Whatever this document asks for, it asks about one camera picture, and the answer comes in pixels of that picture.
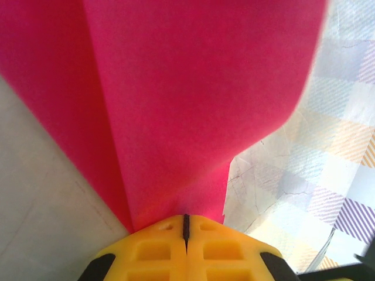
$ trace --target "red felt sheet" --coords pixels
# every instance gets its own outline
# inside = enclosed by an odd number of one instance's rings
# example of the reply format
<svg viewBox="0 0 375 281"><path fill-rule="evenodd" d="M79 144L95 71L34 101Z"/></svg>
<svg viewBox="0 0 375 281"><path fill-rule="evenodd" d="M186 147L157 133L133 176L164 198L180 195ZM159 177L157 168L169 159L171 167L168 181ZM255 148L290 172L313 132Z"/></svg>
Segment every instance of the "red felt sheet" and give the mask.
<svg viewBox="0 0 375 281"><path fill-rule="evenodd" d="M5 1L0 72L130 230L217 221L234 155L282 125L325 1Z"/></svg>

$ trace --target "yellow plastic object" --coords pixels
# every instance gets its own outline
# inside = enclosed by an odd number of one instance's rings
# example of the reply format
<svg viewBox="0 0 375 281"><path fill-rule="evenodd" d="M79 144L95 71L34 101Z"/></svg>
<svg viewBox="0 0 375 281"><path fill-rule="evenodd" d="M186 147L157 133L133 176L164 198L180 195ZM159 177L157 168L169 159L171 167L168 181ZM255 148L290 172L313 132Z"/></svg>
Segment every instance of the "yellow plastic object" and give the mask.
<svg viewBox="0 0 375 281"><path fill-rule="evenodd" d="M274 281L260 253L281 258L278 250L205 217L189 219L187 251L182 215L103 249L98 258L115 255L104 281Z"/></svg>

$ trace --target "pink fabric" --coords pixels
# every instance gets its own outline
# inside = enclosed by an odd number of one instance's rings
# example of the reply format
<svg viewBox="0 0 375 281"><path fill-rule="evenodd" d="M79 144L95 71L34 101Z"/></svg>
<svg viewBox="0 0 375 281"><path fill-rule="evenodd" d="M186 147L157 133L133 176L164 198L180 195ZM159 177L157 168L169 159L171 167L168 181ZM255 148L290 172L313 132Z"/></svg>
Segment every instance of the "pink fabric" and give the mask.
<svg viewBox="0 0 375 281"><path fill-rule="evenodd" d="M229 162L295 108L324 8L7 1L0 71L130 231L222 221Z"/></svg>

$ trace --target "checkered cloth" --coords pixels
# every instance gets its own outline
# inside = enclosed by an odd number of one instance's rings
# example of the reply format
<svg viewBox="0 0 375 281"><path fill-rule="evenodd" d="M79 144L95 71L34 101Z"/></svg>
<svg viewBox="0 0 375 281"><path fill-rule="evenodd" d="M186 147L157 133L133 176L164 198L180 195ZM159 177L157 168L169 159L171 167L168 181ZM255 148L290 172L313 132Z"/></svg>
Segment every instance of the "checkered cloth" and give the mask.
<svg viewBox="0 0 375 281"><path fill-rule="evenodd" d="M366 248L375 230L372 1L331 3L298 108L233 160L224 214L297 272L355 262Z"/></svg>

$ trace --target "gray surface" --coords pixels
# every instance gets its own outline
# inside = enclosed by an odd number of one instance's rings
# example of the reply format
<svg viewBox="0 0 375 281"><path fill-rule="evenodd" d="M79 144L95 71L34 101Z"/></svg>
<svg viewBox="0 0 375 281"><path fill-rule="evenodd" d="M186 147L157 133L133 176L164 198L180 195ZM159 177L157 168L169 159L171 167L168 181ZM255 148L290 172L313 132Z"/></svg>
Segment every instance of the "gray surface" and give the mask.
<svg viewBox="0 0 375 281"><path fill-rule="evenodd" d="M0 78L0 280L77 280L126 230Z"/></svg>

